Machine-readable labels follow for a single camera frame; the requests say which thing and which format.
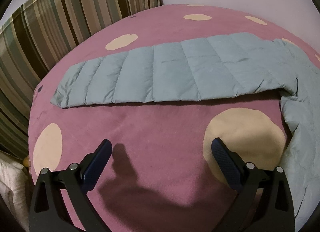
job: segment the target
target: textured grip pad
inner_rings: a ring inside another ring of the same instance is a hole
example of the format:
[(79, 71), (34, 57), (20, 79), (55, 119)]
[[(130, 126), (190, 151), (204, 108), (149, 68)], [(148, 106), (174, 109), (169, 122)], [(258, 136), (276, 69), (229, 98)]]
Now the textured grip pad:
[(82, 174), (82, 189), (84, 192), (93, 190), (103, 169), (112, 154), (112, 144), (104, 139), (96, 151), (90, 154), (91, 161)]
[(211, 144), (213, 157), (217, 161), (224, 177), (226, 178), (231, 189), (241, 192), (241, 172), (235, 162), (232, 160), (229, 149), (225, 146), (220, 138), (215, 138)]

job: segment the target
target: striped curtain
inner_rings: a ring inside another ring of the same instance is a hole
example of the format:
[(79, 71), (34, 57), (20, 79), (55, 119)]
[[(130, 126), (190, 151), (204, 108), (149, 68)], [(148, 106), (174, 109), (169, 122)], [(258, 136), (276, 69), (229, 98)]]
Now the striped curtain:
[(84, 40), (160, 0), (28, 0), (0, 29), (0, 144), (28, 155), (33, 92), (50, 69)]

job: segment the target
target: polka dot bedsheet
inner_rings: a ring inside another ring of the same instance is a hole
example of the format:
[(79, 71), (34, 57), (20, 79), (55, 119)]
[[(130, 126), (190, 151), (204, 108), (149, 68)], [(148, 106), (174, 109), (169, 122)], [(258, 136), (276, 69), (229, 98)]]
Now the polka dot bedsheet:
[[(299, 46), (288, 31), (244, 12), (210, 6), (167, 5), (139, 12), (101, 30), (58, 62), (35, 90), (29, 124), (32, 177), (43, 167), (65, 169), (109, 139), (113, 155), (88, 193), (113, 231), (211, 231), (236, 192), (210, 152), (213, 138), (259, 168), (273, 169), (291, 135), (279, 95), (267, 91), (201, 102), (125, 103), (61, 109), (50, 103), (68, 68), (134, 48), (248, 32)], [(63, 192), (74, 224), (83, 228)]]

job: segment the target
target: pink bedsheet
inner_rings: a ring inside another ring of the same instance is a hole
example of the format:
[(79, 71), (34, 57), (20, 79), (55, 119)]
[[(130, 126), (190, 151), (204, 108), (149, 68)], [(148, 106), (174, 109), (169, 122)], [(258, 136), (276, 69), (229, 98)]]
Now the pink bedsheet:
[[(204, 14), (211, 19), (184, 18), (190, 14)], [(162, 6), (125, 18), (76, 47), (55, 65), (34, 94), (29, 125), (33, 180), (37, 179), (33, 168), (36, 141), (50, 123), (55, 123), (62, 134), (62, 155), (56, 170), (80, 162), (105, 138), (114, 145), (113, 156), (98, 184), (88, 193), (113, 231), (211, 231), (236, 193), (217, 181), (204, 160), (207, 125), (230, 108), (257, 109), (287, 137), (276, 91), (199, 103), (71, 109), (60, 109), (50, 104), (50, 99), (66, 70), (75, 63), (137, 47), (212, 35), (249, 32), (265, 40), (284, 38), (302, 48), (320, 67), (316, 52), (302, 40), (271, 22), (264, 20), (267, 25), (262, 25), (245, 16), (250, 15), (210, 6)], [(106, 44), (126, 34), (136, 34), (138, 38), (123, 48), (105, 49)], [(49, 159), (50, 155), (44, 151), (43, 157)], [(72, 220), (82, 228), (66, 193), (63, 195)]]

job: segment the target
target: beige polka dot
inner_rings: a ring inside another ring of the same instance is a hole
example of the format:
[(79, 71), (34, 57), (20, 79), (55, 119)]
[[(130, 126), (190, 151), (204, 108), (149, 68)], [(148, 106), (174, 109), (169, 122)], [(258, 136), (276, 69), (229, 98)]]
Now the beige polka dot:
[(183, 18), (184, 19), (196, 20), (196, 21), (212, 19), (211, 16), (207, 16), (207, 15), (204, 15), (204, 14), (190, 14), (190, 15), (185, 15)]
[(252, 20), (253, 22), (256, 22), (256, 23), (261, 24), (261, 25), (264, 25), (264, 26), (268, 25), (268, 24), (267, 24), (266, 22), (264, 22), (263, 20), (258, 19), (258, 18), (255, 18), (255, 17), (246, 16), (245, 18), (246, 18), (246, 19), (250, 19), (250, 20)]
[(188, 4), (190, 7), (203, 7), (204, 5), (201, 4)]
[(291, 42), (291, 41), (288, 40), (288, 39), (282, 38), (282, 41), (285, 41), (285, 42), (288, 42), (288, 43), (290, 43), (290, 44), (293, 44), (293, 45), (297, 46), (294, 42)]
[(282, 130), (261, 111), (232, 108), (218, 114), (205, 131), (203, 156), (213, 175), (225, 184), (227, 181), (211, 153), (211, 142), (217, 137), (244, 162), (265, 170), (273, 170), (279, 164), (285, 147)]
[(62, 154), (62, 134), (57, 124), (49, 124), (40, 134), (33, 151), (33, 166), (36, 174), (47, 167), (54, 171)]
[(126, 34), (119, 36), (106, 45), (106, 50), (112, 51), (131, 44), (138, 38), (136, 34)]

